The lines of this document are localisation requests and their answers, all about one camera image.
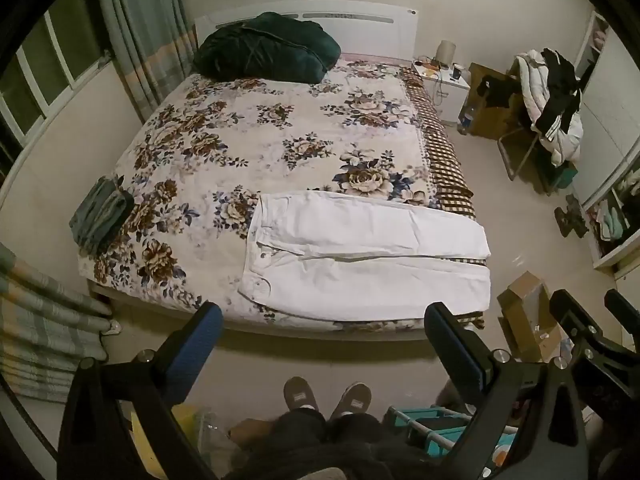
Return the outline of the white pants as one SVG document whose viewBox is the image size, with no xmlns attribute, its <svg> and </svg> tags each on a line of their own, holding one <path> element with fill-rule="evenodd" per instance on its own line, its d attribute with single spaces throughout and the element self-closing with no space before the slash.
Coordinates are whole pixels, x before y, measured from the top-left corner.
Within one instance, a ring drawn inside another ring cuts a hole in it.
<svg viewBox="0 0 640 480">
<path fill-rule="evenodd" d="M 264 194 L 247 235 L 239 291 L 281 313 L 333 322 L 454 315 L 490 304 L 490 255 L 475 220 L 330 192 Z"/>
</svg>

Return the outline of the teal plastic crate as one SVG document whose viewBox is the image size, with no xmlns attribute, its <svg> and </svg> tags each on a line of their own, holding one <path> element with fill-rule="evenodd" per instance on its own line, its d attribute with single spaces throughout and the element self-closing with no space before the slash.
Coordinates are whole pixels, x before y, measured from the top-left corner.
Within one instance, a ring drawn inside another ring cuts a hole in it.
<svg viewBox="0 0 640 480">
<path fill-rule="evenodd" d="M 383 417 L 383 426 L 413 448 L 420 448 L 430 457 L 442 458 L 461 438 L 471 420 L 471 415 L 441 406 L 390 406 Z"/>
</svg>

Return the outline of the open cardboard box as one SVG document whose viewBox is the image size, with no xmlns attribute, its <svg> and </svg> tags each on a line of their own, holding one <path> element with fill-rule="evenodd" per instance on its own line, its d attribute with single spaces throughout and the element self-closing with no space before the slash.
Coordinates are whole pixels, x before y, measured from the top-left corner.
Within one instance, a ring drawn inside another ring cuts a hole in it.
<svg viewBox="0 0 640 480">
<path fill-rule="evenodd" d="M 514 356 L 522 362 L 549 362 L 560 354 L 563 332 L 550 312 L 546 284 L 528 271 L 497 297 L 500 324 Z"/>
</svg>

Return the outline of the dark shoes on floor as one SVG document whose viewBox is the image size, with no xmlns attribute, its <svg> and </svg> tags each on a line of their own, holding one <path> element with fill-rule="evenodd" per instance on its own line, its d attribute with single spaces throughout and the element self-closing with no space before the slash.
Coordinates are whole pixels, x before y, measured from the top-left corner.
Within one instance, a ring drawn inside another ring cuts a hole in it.
<svg viewBox="0 0 640 480">
<path fill-rule="evenodd" d="M 566 209 L 556 207 L 554 210 L 555 222 L 562 234 L 562 237 L 568 237 L 570 232 L 574 231 L 579 238 L 583 238 L 587 231 L 587 225 L 582 216 L 577 198 L 573 194 L 565 196 Z"/>
</svg>

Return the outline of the white wardrobe shelf unit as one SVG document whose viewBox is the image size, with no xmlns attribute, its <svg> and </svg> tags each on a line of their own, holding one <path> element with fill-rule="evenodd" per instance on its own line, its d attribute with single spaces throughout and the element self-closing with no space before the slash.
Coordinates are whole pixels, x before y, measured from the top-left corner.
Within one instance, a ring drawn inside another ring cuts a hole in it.
<svg viewBox="0 0 640 480">
<path fill-rule="evenodd" d="M 639 69 L 598 12 L 577 68 L 587 82 L 573 188 L 590 229 L 593 266 L 617 271 L 639 255 Z"/>
</svg>

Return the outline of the grey slipper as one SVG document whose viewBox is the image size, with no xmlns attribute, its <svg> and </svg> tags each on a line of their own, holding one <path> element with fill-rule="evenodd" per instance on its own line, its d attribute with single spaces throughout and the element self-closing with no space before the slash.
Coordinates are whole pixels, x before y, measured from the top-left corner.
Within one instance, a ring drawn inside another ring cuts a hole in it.
<svg viewBox="0 0 640 480">
<path fill-rule="evenodd" d="M 285 404 L 290 411 L 306 410 L 318 411 L 318 403 L 314 397 L 314 392 L 305 378 L 294 376 L 283 386 L 283 396 Z"/>
<path fill-rule="evenodd" d="M 345 389 L 330 419 L 335 420 L 346 415 L 367 413 L 371 399 L 370 388 L 363 382 L 355 382 Z"/>
</svg>

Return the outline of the left grey slipper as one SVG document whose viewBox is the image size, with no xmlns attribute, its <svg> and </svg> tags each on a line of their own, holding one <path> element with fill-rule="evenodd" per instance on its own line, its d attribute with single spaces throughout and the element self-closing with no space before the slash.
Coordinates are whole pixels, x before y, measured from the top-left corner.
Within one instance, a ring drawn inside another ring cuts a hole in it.
<svg viewBox="0 0 640 480">
<path fill-rule="evenodd" d="M 283 396 L 285 404 L 290 411 L 306 410 L 318 411 L 318 403 L 314 397 L 314 392 L 305 378 L 294 376 L 283 386 Z"/>
</svg>

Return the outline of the chair with clothes pile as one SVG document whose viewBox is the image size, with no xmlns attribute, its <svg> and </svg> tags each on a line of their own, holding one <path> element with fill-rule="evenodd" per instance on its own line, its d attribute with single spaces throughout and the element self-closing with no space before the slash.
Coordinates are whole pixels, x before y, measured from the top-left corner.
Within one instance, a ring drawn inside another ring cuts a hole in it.
<svg viewBox="0 0 640 480">
<path fill-rule="evenodd" d="M 574 65 L 558 51 L 529 50 L 514 56 L 509 77 L 522 104 L 515 126 L 498 139 L 506 173 L 514 180 L 533 162 L 547 193 L 568 188 L 577 176 L 584 137 L 584 85 Z"/>
</svg>

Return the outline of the folded grey-green clothes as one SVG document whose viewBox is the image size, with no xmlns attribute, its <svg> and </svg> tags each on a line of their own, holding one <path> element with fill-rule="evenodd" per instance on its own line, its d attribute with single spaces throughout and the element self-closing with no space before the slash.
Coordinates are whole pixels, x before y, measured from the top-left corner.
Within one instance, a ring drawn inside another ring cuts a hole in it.
<svg viewBox="0 0 640 480">
<path fill-rule="evenodd" d="M 82 256 L 106 251 L 131 211 L 134 198 L 122 187 L 122 178 L 100 177 L 68 222 Z"/>
</svg>

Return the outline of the brown cardboard box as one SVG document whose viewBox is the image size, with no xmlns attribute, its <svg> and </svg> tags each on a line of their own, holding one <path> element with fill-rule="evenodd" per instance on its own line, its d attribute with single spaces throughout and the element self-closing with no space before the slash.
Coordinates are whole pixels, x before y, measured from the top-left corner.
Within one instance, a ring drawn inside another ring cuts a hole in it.
<svg viewBox="0 0 640 480">
<path fill-rule="evenodd" d="M 460 110 L 458 131 L 497 141 L 518 125 L 523 104 L 518 78 L 472 63 L 470 91 Z"/>
</svg>

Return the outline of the floral bed blanket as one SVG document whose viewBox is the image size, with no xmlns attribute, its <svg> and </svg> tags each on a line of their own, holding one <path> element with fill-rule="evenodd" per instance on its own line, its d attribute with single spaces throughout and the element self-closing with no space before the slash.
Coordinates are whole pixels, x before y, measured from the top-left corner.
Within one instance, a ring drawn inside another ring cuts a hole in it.
<svg viewBox="0 0 640 480">
<path fill-rule="evenodd" d="M 418 129 L 394 66 L 345 56 L 318 84 L 186 78 L 113 170 L 134 209 L 105 252 L 80 256 L 91 284 L 158 308 L 221 307 L 240 330 L 289 337 L 393 337 L 420 318 L 333 322 L 281 313 L 239 291 L 264 194 L 392 200 L 393 174 L 420 167 Z"/>
</svg>

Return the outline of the green striped curtain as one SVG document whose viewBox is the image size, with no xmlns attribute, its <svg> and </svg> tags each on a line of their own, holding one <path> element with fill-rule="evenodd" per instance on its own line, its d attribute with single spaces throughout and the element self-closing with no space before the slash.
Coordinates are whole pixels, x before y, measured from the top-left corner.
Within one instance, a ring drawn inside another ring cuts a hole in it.
<svg viewBox="0 0 640 480">
<path fill-rule="evenodd" d="M 191 73 L 196 50 L 181 0 L 99 0 L 132 102 L 148 119 Z"/>
</svg>

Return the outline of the white bed headboard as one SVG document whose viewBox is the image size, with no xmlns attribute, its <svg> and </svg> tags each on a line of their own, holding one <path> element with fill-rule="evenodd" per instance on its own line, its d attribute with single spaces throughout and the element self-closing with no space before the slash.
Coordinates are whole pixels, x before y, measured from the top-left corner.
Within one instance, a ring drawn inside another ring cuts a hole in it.
<svg viewBox="0 0 640 480">
<path fill-rule="evenodd" d="M 194 22 L 200 44 L 224 25 L 276 12 L 319 24 L 348 54 L 410 61 L 414 57 L 419 14 L 390 4 L 354 0 L 283 0 L 203 15 Z"/>
</svg>

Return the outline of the dark green duvet bundle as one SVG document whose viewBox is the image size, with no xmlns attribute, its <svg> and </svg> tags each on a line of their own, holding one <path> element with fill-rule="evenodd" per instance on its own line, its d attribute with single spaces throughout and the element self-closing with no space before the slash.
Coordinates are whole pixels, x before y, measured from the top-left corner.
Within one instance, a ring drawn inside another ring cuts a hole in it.
<svg viewBox="0 0 640 480">
<path fill-rule="evenodd" d="M 210 34 L 195 52 L 193 68 L 216 81 L 262 78 L 318 84 L 341 53 L 319 24 L 264 12 Z"/>
</svg>

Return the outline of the window with white frame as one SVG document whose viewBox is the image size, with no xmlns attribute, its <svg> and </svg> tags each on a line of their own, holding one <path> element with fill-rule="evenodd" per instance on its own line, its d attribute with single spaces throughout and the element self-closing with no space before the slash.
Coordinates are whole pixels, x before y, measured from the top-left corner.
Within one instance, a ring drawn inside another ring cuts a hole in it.
<svg viewBox="0 0 640 480">
<path fill-rule="evenodd" d="M 32 142 L 110 61 L 93 0 L 55 0 L 1 76 L 1 119 L 17 144 Z"/>
</svg>

